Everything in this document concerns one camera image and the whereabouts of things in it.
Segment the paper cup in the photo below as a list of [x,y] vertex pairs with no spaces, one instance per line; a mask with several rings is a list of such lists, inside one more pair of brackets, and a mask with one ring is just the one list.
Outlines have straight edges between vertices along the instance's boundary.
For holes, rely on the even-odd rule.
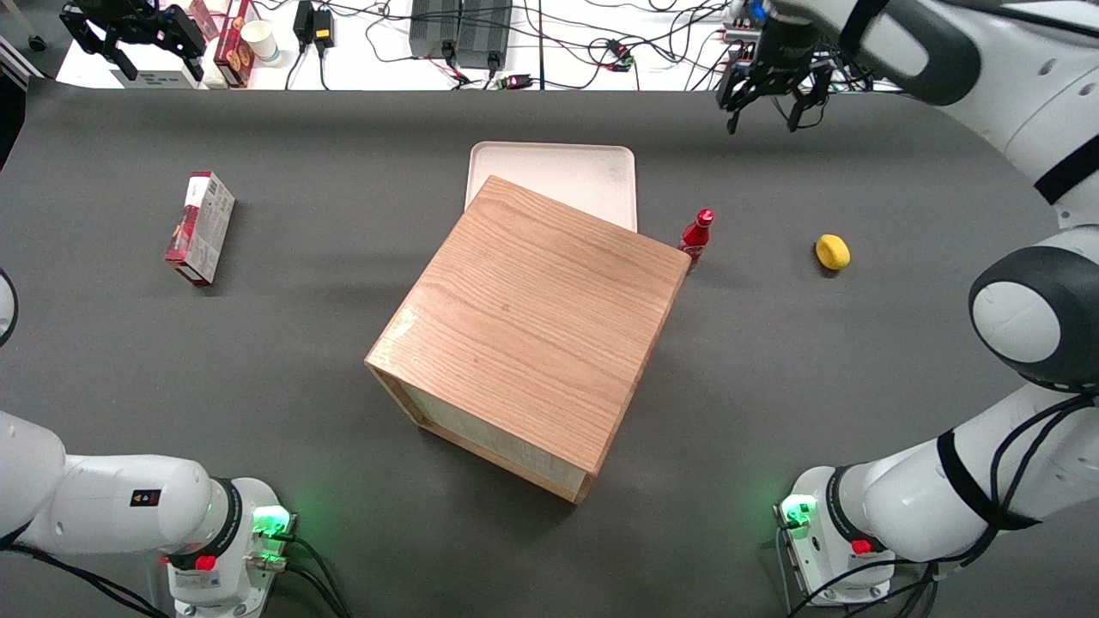
[[252,47],[257,60],[268,64],[278,59],[278,43],[275,42],[271,24],[262,20],[248,22],[241,29],[241,38]]

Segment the red cardboard box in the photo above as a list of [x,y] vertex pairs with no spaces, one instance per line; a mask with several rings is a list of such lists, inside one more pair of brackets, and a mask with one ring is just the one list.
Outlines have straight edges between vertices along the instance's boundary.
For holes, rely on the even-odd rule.
[[259,15],[252,7],[252,0],[233,0],[229,3],[225,15],[213,64],[221,70],[230,88],[247,88],[255,56],[252,55],[252,47],[241,38],[241,29],[244,24],[258,20]]
[[218,38],[218,24],[214,23],[213,16],[210,14],[210,9],[207,8],[203,0],[191,0],[190,7],[187,8],[187,14],[191,16],[195,25],[199,26],[199,30],[202,31],[202,38],[206,38],[207,43]]
[[213,172],[196,172],[187,184],[184,216],[164,261],[197,286],[213,283],[236,198]]

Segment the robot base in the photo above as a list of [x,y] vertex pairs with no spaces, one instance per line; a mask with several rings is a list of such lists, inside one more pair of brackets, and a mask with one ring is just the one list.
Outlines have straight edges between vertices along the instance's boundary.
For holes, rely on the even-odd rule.
[[177,616],[187,618],[257,618],[267,604],[275,573],[254,569],[247,556],[281,556],[286,543],[253,531],[258,507],[279,505],[275,490],[255,478],[234,478],[241,493],[241,526],[213,571],[179,571],[168,566],[168,584]]
[[[855,555],[851,543],[844,539],[829,515],[825,488],[834,467],[814,467],[798,477],[793,488],[776,508],[779,523],[787,526],[787,512],[797,509],[801,526],[786,530],[787,553],[793,565],[798,585],[806,595],[852,569],[882,560],[895,560],[893,552],[885,551]],[[889,594],[889,580],[893,566],[877,566],[859,571],[822,591],[811,605],[836,606],[877,600]]]

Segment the wooden box lid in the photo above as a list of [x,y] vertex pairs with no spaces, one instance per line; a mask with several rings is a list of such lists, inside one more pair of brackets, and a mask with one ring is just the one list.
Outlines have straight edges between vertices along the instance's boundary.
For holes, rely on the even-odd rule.
[[689,262],[493,176],[366,363],[593,476]]

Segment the white tray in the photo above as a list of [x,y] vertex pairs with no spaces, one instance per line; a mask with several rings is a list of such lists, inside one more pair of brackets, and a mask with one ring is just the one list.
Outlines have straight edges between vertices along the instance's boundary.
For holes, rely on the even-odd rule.
[[637,231],[637,184],[630,148],[481,142],[469,153],[466,208],[489,176]]

